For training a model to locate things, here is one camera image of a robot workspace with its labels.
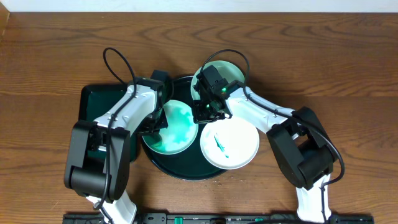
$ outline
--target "light green plate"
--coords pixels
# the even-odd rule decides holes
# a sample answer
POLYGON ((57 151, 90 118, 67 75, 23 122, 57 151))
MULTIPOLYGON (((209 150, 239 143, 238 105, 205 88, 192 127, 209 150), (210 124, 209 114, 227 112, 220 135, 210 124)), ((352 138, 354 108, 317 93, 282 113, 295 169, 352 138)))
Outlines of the light green plate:
POLYGON ((188 148, 198 134, 198 124, 193 122, 192 109, 178 100, 170 100, 163 109, 166 114, 168 128, 158 134, 144 136, 144 142, 153 151, 172 155, 188 148))
MULTIPOLYGON (((213 61, 209 62, 205 65, 205 68, 208 66, 214 66, 216 67, 217 71, 220 73, 221 77, 225 78, 228 83, 231 83, 234 80, 238 80, 243 82, 244 81, 244 76, 242 71, 234 64, 226 61, 213 61)), ((200 95, 197 91, 193 89, 193 86, 197 83, 197 75, 200 72, 201 67, 195 72, 192 82, 191 82, 191 95, 193 100, 200 100, 200 95)))

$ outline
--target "white background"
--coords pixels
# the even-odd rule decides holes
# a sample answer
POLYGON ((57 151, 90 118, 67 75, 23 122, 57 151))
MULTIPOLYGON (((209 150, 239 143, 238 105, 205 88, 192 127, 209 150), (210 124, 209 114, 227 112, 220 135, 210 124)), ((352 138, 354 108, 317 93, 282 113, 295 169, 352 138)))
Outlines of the white background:
POLYGON ((398 0, 0 0, 11 12, 398 12, 398 0))

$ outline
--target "white plate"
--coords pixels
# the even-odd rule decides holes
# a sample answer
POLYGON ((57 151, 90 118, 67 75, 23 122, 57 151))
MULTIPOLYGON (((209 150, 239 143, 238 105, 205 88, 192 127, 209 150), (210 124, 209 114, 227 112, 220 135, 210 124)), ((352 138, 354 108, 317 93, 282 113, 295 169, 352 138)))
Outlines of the white plate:
POLYGON ((204 157, 221 169, 237 169, 248 164, 256 155, 259 143, 256 127, 235 116, 207 124, 200 136, 204 157))
POLYGON ((145 144, 153 151, 172 155, 186 150, 195 140, 199 126, 193 122, 192 109, 178 100, 169 100, 163 105, 167 128, 158 134, 143 136, 145 144))
MULTIPOLYGON (((205 68, 208 66, 214 66, 216 67, 217 71, 220 73, 221 77, 225 78, 228 83, 231 83, 233 80, 238 80, 243 82, 244 81, 244 76, 242 71, 235 66, 234 64, 226 61, 213 61, 209 62, 205 65, 205 68)), ((200 95, 197 91, 193 89, 193 86, 197 83, 197 75, 200 72, 201 67, 195 72, 193 75, 192 81, 191 81, 191 96, 193 100, 200 100, 200 95)))

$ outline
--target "wooden table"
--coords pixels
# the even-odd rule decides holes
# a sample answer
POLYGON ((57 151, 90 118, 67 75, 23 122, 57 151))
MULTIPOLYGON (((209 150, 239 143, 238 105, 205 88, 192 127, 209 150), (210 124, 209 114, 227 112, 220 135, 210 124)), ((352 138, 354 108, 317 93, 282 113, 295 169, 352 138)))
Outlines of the wooden table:
MULTIPOLYGON (((330 208, 398 222, 398 15, 12 13, 0 43, 0 222, 60 223, 92 204, 63 172, 80 91, 116 83, 102 51, 116 47, 136 74, 191 74, 220 49, 244 52, 249 86, 278 105, 317 113, 346 163, 330 208)), ((235 55, 218 58, 244 67, 235 55)), ((111 66, 128 81, 116 55, 111 66)), ((339 173, 336 163, 333 177, 339 173)), ((294 187, 264 134, 254 160, 210 180, 162 173, 141 153, 127 191, 143 212, 295 211, 294 187)))

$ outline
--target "mint green plate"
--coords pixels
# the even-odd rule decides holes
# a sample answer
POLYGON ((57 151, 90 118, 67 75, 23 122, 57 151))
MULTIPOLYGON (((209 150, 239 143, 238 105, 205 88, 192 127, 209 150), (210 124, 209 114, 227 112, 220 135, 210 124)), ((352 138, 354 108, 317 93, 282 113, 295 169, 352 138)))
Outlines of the mint green plate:
POLYGON ((166 114, 168 128, 159 133, 143 136, 145 144, 153 151, 172 155, 188 148, 198 134, 198 124, 193 122, 192 109, 178 100, 170 100, 163 109, 166 114))

